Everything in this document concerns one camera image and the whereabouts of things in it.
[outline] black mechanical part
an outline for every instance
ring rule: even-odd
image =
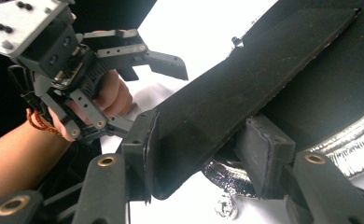
[[[260,199],[283,199],[282,167],[295,156],[295,142],[263,115],[248,119],[236,136],[237,157]]]
[[[72,223],[129,223],[129,190],[126,164],[121,154],[94,158],[83,182]]]
[[[303,9],[244,42],[228,59],[161,103],[158,199],[166,199],[256,115],[356,17]]]
[[[73,223],[129,223],[129,201],[150,201],[153,181],[147,181],[153,178],[153,164],[148,158],[153,157],[156,148],[152,147],[158,141],[157,117],[156,110],[140,114],[121,143],[121,152],[91,161]]]
[[[72,28],[71,12],[67,7],[54,19],[31,45],[17,57],[30,70],[55,78],[77,47]]]
[[[305,150],[364,116],[364,1],[278,1],[244,36],[250,42],[302,8],[360,8],[354,25],[260,112]]]
[[[158,115],[155,109],[138,115],[120,145],[123,156],[130,166],[128,169],[132,186],[130,201],[150,203],[151,191],[157,183],[154,174],[159,164]]]
[[[308,207],[302,207],[287,197],[287,214],[291,224],[313,223],[313,216]]]
[[[300,152],[293,173],[314,223],[364,224],[364,197],[329,158]]]
[[[49,223],[72,222],[81,189],[82,183],[78,183],[44,201]]]
[[[180,58],[149,50],[137,30],[86,33],[84,43],[97,51],[108,68],[116,68],[125,81],[137,80],[133,67],[143,64],[152,72],[188,80]]]
[[[0,223],[43,223],[43,197],[34,190],[18,191],[0,199]]]

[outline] finger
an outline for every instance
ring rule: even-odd
[[[68,103],[69,108],[72,109],[72,111],[74,111],[74,113],[81,119],[83,120],[83,122],[85,124],[90,124],[89,118],[87,117],[87,115],[83,112],[82,109],[80,109],[80,107],[77,105],[77,103],[75,101],[71,101]]]
[[[65,127],[63,126],[63,124],[60,122],[59,118],[57,117],[57,115],[54,113],[54,111],[51,110],[51,108],[49,108],[49,113],[51,115],[51,118],[53,119],[53,126],[54,128],[56,128],[59,133],[69,142],[73,142],[75,141],[74,138],[71,137],[71,135],[69,135],[68,131],[65,129]]]
[[[115,102],[118,93],[119,74],[115,70],[110,70],[104,75],[101,90],[94,102],[101,110],[105,110]]]
[[[126,115],[130,111],[132,102],[133,97],[131,96],[128,87],[122,80],[120,80],[118,95],[115,101],[104,110],[104,114],[107,117],[112,117],[114,115]]]

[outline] bolt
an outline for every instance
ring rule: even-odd
[[[2,48],[13,49],[13,45],[8,40],[5,40],[4,42],[2,42]]]
[[[0,31],[3,31],[5,29],[5,26],[0,23]]]
[[[5,26],[5,32],[11,34],[13,33],[13,29],[10,26]]]
[[[19,2],[16,3],[16,6],[19,7],[19,8],[23,8],[23,7],[25,7],[25,4],[23,2],[19,1]]]
[[[25,9],[31,11],[33,9],[33,6],[31,6],[30,4],[25,4]]]
[[[238,48],[243,48],[244,47],[244,43],[243,43],[243,40],[234,36],[232,39],[231,39],[231,42],[234,44],[235,47],[238,47]]]

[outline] silver foil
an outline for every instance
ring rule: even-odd
[[[364,117],[308,150],[328,156],[347,177],[364,172]]]
[[[233,168],[212,160],[203,168],[203,174],[215,185],[231,195],[257,198],[252,183],[244,169]]]
[[[217,199],[215,212],[225,219],[235,219],[238,215],[238,207],[229,193],[220,195]]]

